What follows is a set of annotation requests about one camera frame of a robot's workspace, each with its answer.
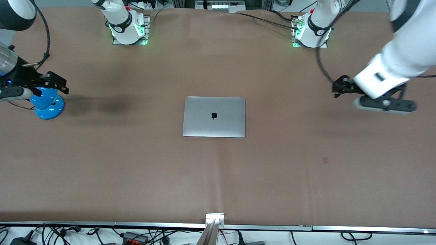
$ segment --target laptop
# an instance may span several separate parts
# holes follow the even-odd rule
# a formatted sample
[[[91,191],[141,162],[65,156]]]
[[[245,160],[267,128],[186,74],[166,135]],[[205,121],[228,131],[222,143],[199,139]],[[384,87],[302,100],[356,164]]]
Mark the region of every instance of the laptop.
[[[186,97],[183,136],[244,138],[245,99]]]

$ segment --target table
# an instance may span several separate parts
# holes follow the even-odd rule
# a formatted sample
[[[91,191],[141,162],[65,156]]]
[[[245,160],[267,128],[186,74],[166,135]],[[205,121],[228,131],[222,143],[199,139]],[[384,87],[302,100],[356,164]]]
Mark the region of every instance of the table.
[[[414,113],[361,111],[282,27],[167,9],[147,46],[120,46],[96,8],[43,11],[40,71],[70,94],[49,121],[1,103],[1,220],[436,227],[434,79],[409,83]],[[391,38],[387,14],[347,13],[321,56],[353,76]],[[38,19],[12,44],[33,62],[45,42]],[[246,138],[183,137],[186,96],[246,98]]]

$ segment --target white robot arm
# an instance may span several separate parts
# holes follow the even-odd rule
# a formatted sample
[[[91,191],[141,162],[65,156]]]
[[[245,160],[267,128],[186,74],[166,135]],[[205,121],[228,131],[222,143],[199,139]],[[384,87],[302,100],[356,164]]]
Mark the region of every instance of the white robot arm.
[[[316,48],[328,37],[339,14],[336,0],[318,0],[303,15],[304,28],[296,38]],[[354,78],[342,76],[333,83],[335,98],[344,93],[366,94],[356,100],[359,109],[399,112],[416,110],[413,101],[403,100],[405,84],[436,65],[436,0],[396,0],[390,9],[393,39]],[[392,97],[397,92],[400,96]]]
[[[304,20],[304,27],[296,39],[310,48],[321,46],[327,39],[330,25],[340,10],[337,0],[317,0],[313,10],[299,17]]]
[[[135,10],[127,10],[122,0],[91,0],[99,8],[112,31],[121,44],[134,44],[146,35],[144,15]]]

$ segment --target blue object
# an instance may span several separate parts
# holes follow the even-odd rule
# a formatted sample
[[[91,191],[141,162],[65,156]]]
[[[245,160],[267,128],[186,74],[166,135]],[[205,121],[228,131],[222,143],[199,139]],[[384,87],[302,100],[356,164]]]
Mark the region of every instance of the blue object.
[[[44,120],[53,119],[60,115],[64,110],[65,102],[58,95],[58,91],[54,88],[37,87],[37,89],[42,91],[41,97],[34,95],[30,98],[35,106],[35,114]]]

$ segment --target cable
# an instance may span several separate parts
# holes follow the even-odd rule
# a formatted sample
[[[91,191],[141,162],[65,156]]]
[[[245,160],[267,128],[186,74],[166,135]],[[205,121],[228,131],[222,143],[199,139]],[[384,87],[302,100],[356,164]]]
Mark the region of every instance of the cable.
[[[244,14],[244,13],[237,13],[237,14],[245,15],[245,16],[248,16],[248,17],[251,17],[251,18],[255,18],[255,19],[258,19],[258,20],[262,20],[262,21],[264,21],[264,22],[268,22],[268,23],[270,23],[270,24],[274,24],[274,25],[277,25],[277,26],[281,26],[281,27],[285,27],[285,28],[289,28],[289,29],[293,29],[293,30],[298,30],[297,27],[292,27],[292,26],[283,25],[283,24],[276,23],[276,22],[273,22],[273,21],[270,21],[270,20],[265,20],[265,19],[259,18],[259,17],[257,17],[257,16],[253,16],[253,15],[250,15],[250,14]]]
[[[436,78],[436,75],[419,75],[417,78]]]
[[[316,4],[316,3],[317,3],[317,2],[315,1],[315,2],[311,3],[309,6],[303,8],[302,10],[300,10],[300,11],[298,11],[298,12],[301,13],[303,10],[307,9],[308,7],[310,7],[310,6],[312,6],[312,5]]]
[[[118,233],[114,228],[112,228],[113,232],[115,232],[116,234],[118,234],[119,236],[121,236],[121,233]]]
[[[13,105],[13,106],[16,106],[16,107],[18,107],[18,108],[22,108],[22,109],[26,109],[26,110],[33,110],[33,109],[35,109],[34,106],[32,106],[32,107],[30,107],[30,108],[27,108],[27,107],[24,107],[24,106],[20,106],[20,105],[14,104],[14,103],[12,103],[12,102],[10,102],[10,101],[8,101],[8,103],[11,104],[11,105]]]
[[[349,4],[347,4],[347,6],[344,8],[344,11],[340,12],[338,16],[336,16],[336,18],[332,21],[332,23],[330,24],[330,26],[328,28],[331,28],[338,20],[340,20],[342,18],[342,16],[348,12],[355,4],[357,4],[358,2],[360,2],[361,0],[352,0],[352,2],[350,1]],[[335,82],[332,77],[330,76],[330,74],[327,72],[327,70],[325,69],[322,61],[321,61],[321,55],[320,55],[320,45],[321,45],[321,39],[319,39],[318,43],[317,43],[317,48],[315,48],[315,58],[317,60],[317,64],[319,69],[321,70],[322,74],[324,75],[325,78],[327,78],[327,80],[334,84],[335,86],[347,91],[347,92],[351,92],[352,90]]]
[[[150,20],[150,26],[151,26],[151,23],[153,23],[154,19],[156,19],[157,15],[158,15],[158,14],[159,14],[159,13],[160,13],[164,8],[165,8],[165,7],[159,9],[159,11],[156,13],[156,15],[153,16],[153,18]]]
[[[219,230],[219,231],[221,232],[222,237],[224,238],[225,244],[228,245],[227,238],[225,238],[224,233],[222,232],[222,230]]]
[[[48,234],[50,237],[48,238],[47,245],[50,245],[51,238],[53,237],[54,234],[55,233],[53,232],[53,229],[52,229],[51,232]]]
[[[38,12],[38,14],[41,16],[42,22],[44,22],[44,26],[45,26],[45,32],[47,34],[47,49],[44,53],[44,56],[42,57],[41,61],[37,62],[38,63],[38,67],[35,68],[35,70],[38,70],[42,64],[44,64],[44,62],[48,59],[48,57],[50,56],[50,31],[48,29],[48,24],[47,21],[45,20],[44,15],[42,14],[41,10],[38,8],[38,6],[35,3],[35,0],[30,0],[30,2],[33,4],[33,6],[35,7],[36,11]]]
[[[42,241],[42,245],[45,245],[45,240],[44,240],[44,231],[45,231],[45,224],[43,224],[43,228],[42,228],[42,233],[41,233],[41,241]]]
[[[351,239],[344,237],[344,233],[347,233],[351,236]],[[372,233],[369,233],[369,236],[366,238],[355,238],[353,236],[353,234],[349,231],[341,231],[341,237],[342,239],[349,241],[349,242],[354,242],[354,245],[357,245],[357,241],[366,241],[372,238]]]
[[[279,13],[278,11],[271,10],[271,12],[277,14],[278,16],[280,16],[280,18],[282,18],[282,19],[284,19],[284,20],[292,21],[292,19],[289,19],[289,18],[284,17],[284,16],[283,16],[281,13]],[[296,15],[291,15],[291,18],[298,18],[298,16],[296,16]]]
[[[2,230],[0,231],[0,234],[2,234],[3,232],[6,232],[6,234],[4,235],[3,239],[1,239],[0,241],[0,245],[4,242],[4,240],[6,239],[7,235],[9,234],[9,230]]]
[[[100,235],[99,235],[99,230],[100,230],[100,228],[101,228],[101,226],[97,226],[97,227],[95,227],[95,228],[92,228],[92,229],[89,230],[86,234],[89,235],[89,236],[92,236],[92,235],[96,234],[96,235],[97,235],[97,238],[99,239],[100,244],[101,244],[101,245],[105,245],[105,244],[103,243],[102,239],[100,238]]]
[[[54,240],[53,245],[56,244],[56,241],[58,240],[58,238],[61,238],[61,239],[64,241],[64,245],[65,245],[65,244],[71,245],[67,240],[65,240],[65,238],[63,238],[63,237],[61,236],[61,234],[58,232],[57,229],[55,229],[55,228],[53,228],[53,227],[51,227],[51,226],[48,226],[48,227],[50,227],[50,229],[53,231],[53,233],[57,235],[56,239]]]
[[[294,238],[294,232],[291,231],[291,237],[292,237],[292,242],[294,243],[294,245],[297,245],[297,243],[295,242],[295,238]]]
[[[245,245],[244,238],[242,237],[242,233],[240,231],[238,231],[238,230],[236,230],[236,232],[238,233],[238,236],[239,236],[239,243],[238,243],[238,245]]]

